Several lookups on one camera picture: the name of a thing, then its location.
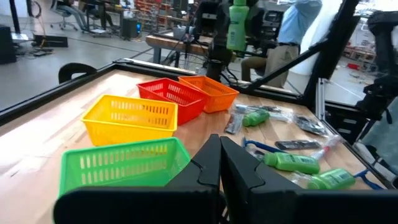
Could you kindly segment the orange plastic basket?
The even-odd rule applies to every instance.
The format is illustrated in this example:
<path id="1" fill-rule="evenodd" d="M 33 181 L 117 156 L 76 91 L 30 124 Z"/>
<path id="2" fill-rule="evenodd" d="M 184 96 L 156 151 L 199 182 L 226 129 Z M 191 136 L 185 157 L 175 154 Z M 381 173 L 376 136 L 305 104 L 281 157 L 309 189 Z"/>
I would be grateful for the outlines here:
<path id="1" fill-rule="evenodd" d="M 196 88 L 208 96 L 204 112 L 214 113 L 228 110 L 239 92 L 206 76 L 182 76 L 180 83 Z"/>

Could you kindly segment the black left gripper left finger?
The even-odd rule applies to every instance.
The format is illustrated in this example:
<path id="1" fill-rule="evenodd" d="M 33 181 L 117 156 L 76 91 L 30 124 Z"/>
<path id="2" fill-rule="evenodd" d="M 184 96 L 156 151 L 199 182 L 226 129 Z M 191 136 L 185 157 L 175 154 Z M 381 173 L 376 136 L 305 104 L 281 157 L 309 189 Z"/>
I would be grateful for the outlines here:
<path id="1" fill-rule="evenodd" d="M 211 134 L 188 165 L 175 176 L 167 187 L 220 187 L 221 141 Z"/>

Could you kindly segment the black equipment cabinet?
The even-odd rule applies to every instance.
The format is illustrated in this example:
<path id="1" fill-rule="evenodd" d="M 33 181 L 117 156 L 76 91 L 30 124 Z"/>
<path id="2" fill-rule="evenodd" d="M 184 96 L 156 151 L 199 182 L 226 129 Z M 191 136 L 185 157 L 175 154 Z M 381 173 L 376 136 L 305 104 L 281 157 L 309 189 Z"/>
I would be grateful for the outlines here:
<path id="1" fill-rule="evenodd" d="M 16 62 L 11 28 L 0 24 L 0 65 Z"/>

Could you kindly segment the green travel shampoo bottle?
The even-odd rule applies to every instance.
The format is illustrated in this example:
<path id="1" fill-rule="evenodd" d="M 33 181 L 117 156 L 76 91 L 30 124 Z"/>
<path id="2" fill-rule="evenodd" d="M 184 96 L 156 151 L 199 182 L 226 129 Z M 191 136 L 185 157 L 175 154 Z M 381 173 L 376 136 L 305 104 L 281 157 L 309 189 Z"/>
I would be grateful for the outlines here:
<path id="1" fill-rule="evenodd" d="M 282 171 L 297 171 L 304 174 L 317 174 L 320 171 L 320 165 L 316 159 L 296 154 L 267 153 L 264 155 L 263 162 Z"/>
<path id="2" fill-rule="evenodd" d="M 259 110 L 250 112 L 243 117 L 243 126 L 244 127 L 257 126 L 257 125 L 267 121 L 269 119 L 269 117 L 270 117 L 269 112 L 264 109 L 259 109 Z"/>
<path id="3" fill-rule="evenodd" d="M 233 0 L 229 7 L 229 27 L 226 48 L 243 51 L 246 47 L 245 20 L 249 12 L 246 0 Z"/>
<path id="4" fill-rule="evenodd" d="M 342 190 L 350 188 L 355 182 L 355 178 L 347 170 L 332 169 L 313 175 L 307 184 L 307 188 L 317 190 Z"/>

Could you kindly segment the red plastic basket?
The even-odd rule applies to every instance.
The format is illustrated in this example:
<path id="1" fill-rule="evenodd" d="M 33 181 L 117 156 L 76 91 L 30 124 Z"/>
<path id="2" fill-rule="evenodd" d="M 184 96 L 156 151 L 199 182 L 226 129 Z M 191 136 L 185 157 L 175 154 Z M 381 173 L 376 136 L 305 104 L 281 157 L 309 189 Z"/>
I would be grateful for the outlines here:
<path id="1" fill-rule="evenodd" d="M 168 78 L 140 83 L 137 87 L 141 98 L 176 103 L 179 126 L 199 116 L 208 100 L 199 90 Z"/>

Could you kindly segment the shelving with red bins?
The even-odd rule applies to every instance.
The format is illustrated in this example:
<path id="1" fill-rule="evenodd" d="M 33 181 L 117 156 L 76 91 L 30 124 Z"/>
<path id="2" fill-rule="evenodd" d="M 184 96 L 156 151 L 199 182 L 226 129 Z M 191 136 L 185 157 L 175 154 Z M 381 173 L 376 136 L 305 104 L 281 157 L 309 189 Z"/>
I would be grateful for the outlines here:
<path id="1" fill-rule="evenodd" d="M 134 0 L 137 20 L 146 32 L 164 31 L 170 28 L 173 0 Z"/>

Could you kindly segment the green plastic basket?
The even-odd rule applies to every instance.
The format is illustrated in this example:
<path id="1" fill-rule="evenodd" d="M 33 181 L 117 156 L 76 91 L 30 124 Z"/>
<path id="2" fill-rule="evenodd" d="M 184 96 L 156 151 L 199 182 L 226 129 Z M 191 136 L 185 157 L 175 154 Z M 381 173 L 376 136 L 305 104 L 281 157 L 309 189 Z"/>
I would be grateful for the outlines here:
<path id="1" fill-rule="evenodd" d="M 86 186 L 163 187 L 191 158 L 175 137 L 64 152 L 58 195 Z"/>

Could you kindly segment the wooden workbench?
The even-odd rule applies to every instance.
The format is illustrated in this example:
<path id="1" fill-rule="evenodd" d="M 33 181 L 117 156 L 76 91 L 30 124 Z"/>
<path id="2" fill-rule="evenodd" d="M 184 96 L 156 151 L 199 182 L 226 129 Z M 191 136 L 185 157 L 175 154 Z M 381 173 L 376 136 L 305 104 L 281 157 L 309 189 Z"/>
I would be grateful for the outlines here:
<path id="1" fill-rule="evenodd" d="M 187 52 L 193 55 L 204 56 L 206 55 L 212 40 L 212 37 L 200 36 L 198 42 L 194 42 L 189 45 Z M 185 52 L 186 47 L 182 40 L 178 40 L 173 37 L 172 31 L 149 34 L 145 37 L 145 42 L 154 50 L 152 62 L 158 64 L 161 62 L 163 49 Z"/>

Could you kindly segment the red toothbrush in clear wrap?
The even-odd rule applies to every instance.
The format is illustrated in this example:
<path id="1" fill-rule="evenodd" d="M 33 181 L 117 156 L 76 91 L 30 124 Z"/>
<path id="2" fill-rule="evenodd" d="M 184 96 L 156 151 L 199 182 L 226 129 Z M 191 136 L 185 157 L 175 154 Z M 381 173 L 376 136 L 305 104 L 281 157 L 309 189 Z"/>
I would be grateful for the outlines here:
<path id="1" fill-rule="evenodd" d="M 322 148 L 310 155 L 311 158 L 316 160 L 322 159 L 330 150 L 342 143 L 344 139 L 340 135 L 330 136 L 327 141 L 322 145 Z"/>

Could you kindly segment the black item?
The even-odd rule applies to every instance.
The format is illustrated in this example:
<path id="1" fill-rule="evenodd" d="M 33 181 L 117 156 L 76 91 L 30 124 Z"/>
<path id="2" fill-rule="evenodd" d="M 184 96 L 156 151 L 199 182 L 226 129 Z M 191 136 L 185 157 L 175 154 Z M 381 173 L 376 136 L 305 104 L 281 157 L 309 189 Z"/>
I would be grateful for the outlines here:
<path id="1" fill-rule="evenodd" d="M 318 121 L 310 119 L 306 116 L 299 116 L 299 115 L 294 116 L 294 121 L 295 121 L 295 124 L 300 129 L 302 129 L 308 133 L 316 134 L 319 136 L 328 136 L 328 131 L 326 130 L 324 125 L 322 125 Z"/>

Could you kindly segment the black computer tower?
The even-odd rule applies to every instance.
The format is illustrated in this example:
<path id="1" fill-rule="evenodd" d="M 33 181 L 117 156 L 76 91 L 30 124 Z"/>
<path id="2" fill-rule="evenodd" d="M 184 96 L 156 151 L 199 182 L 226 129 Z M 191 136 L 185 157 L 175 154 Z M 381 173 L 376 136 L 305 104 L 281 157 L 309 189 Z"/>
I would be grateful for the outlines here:
<path id="1" fill-rule="evenodd" d="M 134 18 L 123 19 L 121 25 L 121 37 L 125 40 L 138 37 L 139 35 L 139 29 L 137 28 L 138 25 L 139 23 L 137 19 Z"/>

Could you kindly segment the silver aluminium bracket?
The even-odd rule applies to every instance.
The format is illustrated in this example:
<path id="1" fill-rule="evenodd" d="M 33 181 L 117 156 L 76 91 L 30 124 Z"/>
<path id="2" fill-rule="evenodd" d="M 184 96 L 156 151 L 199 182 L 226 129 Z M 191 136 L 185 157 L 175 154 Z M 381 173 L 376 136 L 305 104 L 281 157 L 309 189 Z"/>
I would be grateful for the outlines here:
<path id="1" fill-rule="evenodd" d="M 322 121 L 325 119 L 325 79 L 319 78 L 316 87 L 315 100 L 315 114 L 316 117 Z"/>

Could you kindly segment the black floor case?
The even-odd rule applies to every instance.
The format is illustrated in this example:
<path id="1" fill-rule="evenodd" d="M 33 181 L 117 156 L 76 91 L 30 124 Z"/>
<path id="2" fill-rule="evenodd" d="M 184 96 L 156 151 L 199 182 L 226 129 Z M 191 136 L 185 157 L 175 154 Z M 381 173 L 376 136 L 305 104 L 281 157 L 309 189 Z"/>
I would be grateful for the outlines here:
<path id="1" fill-rule="evenodd" d="M 58 35 L 34 34 L 32 46 L 36 47 L 68 47 L 68 38 Z"/>

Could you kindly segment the yellow plastic basket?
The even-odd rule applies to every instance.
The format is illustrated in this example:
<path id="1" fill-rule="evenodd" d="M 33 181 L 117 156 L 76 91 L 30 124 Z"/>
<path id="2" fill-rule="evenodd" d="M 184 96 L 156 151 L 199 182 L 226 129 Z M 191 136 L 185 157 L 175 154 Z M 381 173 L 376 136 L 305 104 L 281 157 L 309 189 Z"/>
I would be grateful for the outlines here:
<path id="1" fill-rule="evenodd" d="M 167 101 L 102 95 L 84 113 L 95 146 L 168 138 L 177 130 L 178 105 Z"/>

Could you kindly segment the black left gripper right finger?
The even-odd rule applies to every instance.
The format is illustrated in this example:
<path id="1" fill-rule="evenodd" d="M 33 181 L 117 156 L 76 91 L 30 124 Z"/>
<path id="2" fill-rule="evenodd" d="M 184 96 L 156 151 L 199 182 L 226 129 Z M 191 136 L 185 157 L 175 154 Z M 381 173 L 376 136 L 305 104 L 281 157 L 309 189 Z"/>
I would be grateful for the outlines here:
<path id="1" fill-rule="evenodd" d="M 228 167 L 241 189 L 298 190 L 301 189 L 274 169 L 250 155 L 245 149 L 226 136 L 220 137 L 226 153 Z"/>

